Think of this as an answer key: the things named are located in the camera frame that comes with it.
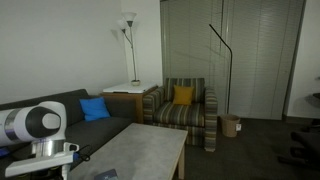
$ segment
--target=coffee table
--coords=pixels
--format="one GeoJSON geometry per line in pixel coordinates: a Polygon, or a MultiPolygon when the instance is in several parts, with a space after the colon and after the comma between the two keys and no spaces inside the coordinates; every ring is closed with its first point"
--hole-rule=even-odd
{"type": "Polygon", "coordinates": [[[93,179],[115,169],[119,180],[169,180],[177,166],[179,179],[184,179],[186,137],[187,131],[132,123],[96,151],[89,162],[73,169],[71,179],[93,179]]]}

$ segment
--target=dark floor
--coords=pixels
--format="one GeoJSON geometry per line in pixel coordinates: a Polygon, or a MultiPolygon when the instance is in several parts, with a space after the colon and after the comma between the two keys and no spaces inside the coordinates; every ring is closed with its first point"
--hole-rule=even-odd
{"type": "Polygon", "coordinates": [[[237,137],[225,137],[219,126],[214,153],[186,146],[185,179],[303,179],[319,180],[320,171],[282,164],[278,155],[290,156],[290,132],[303,125],[275,120],[242,119],[237,137]]]}

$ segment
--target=lamp shade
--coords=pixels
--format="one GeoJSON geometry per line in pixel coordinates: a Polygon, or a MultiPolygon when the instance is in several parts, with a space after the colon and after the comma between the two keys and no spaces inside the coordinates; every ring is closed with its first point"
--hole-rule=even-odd
{"type": "Polygon", "coordinates": [[[126,21],[133,21],[133,19],[136,17],[137,13],[133,12],[124,12],[122,13],[122,16],[126,21]]]}
{"type": "Polygon", "coordinates": [[[128,23],[124,19],[118,20],[117,23],[121,30],[126,29],[128,26],[128,23]]]}

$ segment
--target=white robot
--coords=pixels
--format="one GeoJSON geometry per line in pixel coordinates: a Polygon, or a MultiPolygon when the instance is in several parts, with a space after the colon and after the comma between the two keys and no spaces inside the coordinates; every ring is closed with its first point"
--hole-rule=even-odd
{"type": "Polygon", "coordinates": [[[61,167],[61,177],[67,180],[73,153],[79,146],[65,142],[66,126],[65,107],[58,102],[46,101],[37,106],[0,111],[0,147],[31,142],[34,155],[34,158],[13,162],[6,168],[5,176],[61,167]]]}

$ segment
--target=sofa armrest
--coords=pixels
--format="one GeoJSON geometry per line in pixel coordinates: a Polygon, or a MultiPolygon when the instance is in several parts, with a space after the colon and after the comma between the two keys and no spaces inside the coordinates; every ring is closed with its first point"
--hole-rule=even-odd
{"type": "Polygon", "coordinates": [[[143,97],[143,120],[145,124],[152,124],[154,112],[164,102],[164,87],[158,87],[143,97]]]}
{"type": "Polygon", "coordinates": [[[107,109],[113,117],[130,118],[135,122],[136,115],[136,101],[133,98],[128,97],[103,97],[107,109]]]}
{"type": "Polygon", "coordinates": [[[205,135],[204,147],[206,151],[214,151],[216,147],[216,133],[218,120],[218,101],[213,87],[205,89],[205,135]]]}

